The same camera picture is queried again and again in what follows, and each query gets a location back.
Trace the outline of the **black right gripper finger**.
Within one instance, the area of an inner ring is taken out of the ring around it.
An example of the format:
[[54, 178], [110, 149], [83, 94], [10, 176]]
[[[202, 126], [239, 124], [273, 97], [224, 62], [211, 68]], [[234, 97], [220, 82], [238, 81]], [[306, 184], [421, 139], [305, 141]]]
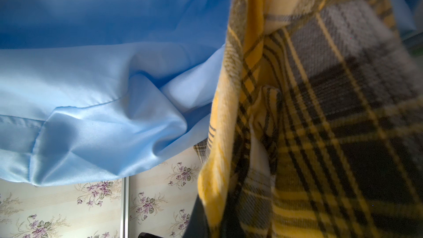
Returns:
[[209, 227], [201, 199], [197, 196], [183, 238], [209, 238]]

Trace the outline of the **yellow plaid shirt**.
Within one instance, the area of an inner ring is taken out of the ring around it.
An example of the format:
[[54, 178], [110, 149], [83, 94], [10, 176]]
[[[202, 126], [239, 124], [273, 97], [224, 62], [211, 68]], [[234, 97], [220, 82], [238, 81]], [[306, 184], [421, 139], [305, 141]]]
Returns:
[[196, 238], [420, 238], [423, 75], [391, 0], [232, 0]]

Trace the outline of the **light blue shirt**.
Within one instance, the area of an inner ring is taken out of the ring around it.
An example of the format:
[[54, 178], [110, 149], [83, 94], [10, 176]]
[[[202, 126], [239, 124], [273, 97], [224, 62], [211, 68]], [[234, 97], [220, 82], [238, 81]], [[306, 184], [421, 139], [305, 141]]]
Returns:
[[[303, 22], [323, 0], [264, 0], [264, 35]], [[224, 58], [230, 0], [1, 0], [1, 179], [35, 186], [115, 180], [206, 137]], [[361, 113], [322, 36], [296, 50], [329, 120]], [[414, 67], [387, 44], [347, 54], [374, 110]]]

